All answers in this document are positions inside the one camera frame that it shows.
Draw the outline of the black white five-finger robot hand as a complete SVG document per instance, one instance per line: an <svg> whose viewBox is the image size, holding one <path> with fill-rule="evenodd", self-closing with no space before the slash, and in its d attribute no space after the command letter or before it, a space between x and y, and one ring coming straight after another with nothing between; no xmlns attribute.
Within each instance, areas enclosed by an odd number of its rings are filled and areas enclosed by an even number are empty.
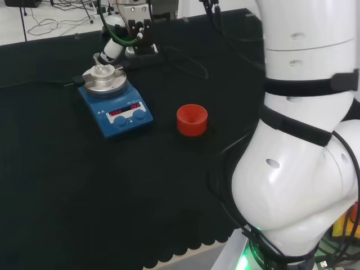
<svg viewBox="0 0 360 270"><path fill-rule="evenodd" d="M155 55L158 48L153 41L150 14L125 15L118 12L105 17L100 14L103 22L102 35L108 37L103 50L93 55L96 65L115 65L123 57Z"/></svg>

